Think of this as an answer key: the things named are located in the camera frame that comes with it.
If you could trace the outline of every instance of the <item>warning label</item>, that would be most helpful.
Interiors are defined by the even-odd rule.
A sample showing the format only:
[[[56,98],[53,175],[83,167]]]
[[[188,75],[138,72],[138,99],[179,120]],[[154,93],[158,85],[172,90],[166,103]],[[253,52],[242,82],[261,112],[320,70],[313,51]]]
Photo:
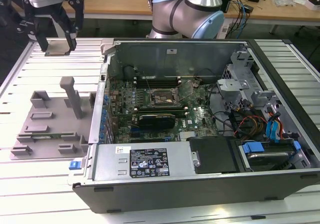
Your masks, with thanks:
[[[132,178],[170,176],[167,149],[130,150],[130,176]]]

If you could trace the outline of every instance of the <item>aluminum workbench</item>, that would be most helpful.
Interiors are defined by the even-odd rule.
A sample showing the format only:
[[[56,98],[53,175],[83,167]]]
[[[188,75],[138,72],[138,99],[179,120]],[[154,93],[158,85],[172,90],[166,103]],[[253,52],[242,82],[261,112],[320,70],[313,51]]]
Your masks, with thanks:
[[[59,86],[62,76],[75,78],[80,96],[97,90],[103,63],[101,39],[77,42],[76,50],[64,57],[44,57],[36,43],[29,43],[0,88],[1,224],[320,223],[320,185],[304,188],[282,201],[100,215],[73,193],[68,169],[72,159],[10,160],[10,149],[30,110],[34,90],[46,90],[50,97],[65,97]],[[293,45],[281,40],[256,42],[320,128],[319,74]],[[268,87],[267,79],[263,81]]]

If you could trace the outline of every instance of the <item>wooden table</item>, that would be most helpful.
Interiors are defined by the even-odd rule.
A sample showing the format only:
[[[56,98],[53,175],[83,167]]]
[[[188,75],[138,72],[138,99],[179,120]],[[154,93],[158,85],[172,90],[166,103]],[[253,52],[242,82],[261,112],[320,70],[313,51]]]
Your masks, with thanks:
[[[296,6],[276,7],[272,0],[260,0],[259,3],[242,0],[244,4],[254,7],[248,20],[255,24],[282,25],[320,25],[320,12],[309,10],[307,7]],[[64,7],[70,17],[74,17],[73,9],[67,4]],[[136,19],[152,20],[152,12],[147,0],[85,0],[85,18],[102,19]],[[226,30],[238,16],[238,8],[232,4],[224,14],[225,21],[218,38],[225,38]],[[59,37],[64,37],[61,28],[55,24]]]
[[[248,23],[272,24],[272,25],[320,25],[320,12],[310,10],[302,4],[296,3],[295,6],[277,7],[272,0],[260,0],[258,3],[248,0],[241,0],[254,8]],[[218,38],[225,38],[227,28],[235,21],[238,16],[238,8],[231,4],[228,12],[224,15],[225,20],[218,34]]]

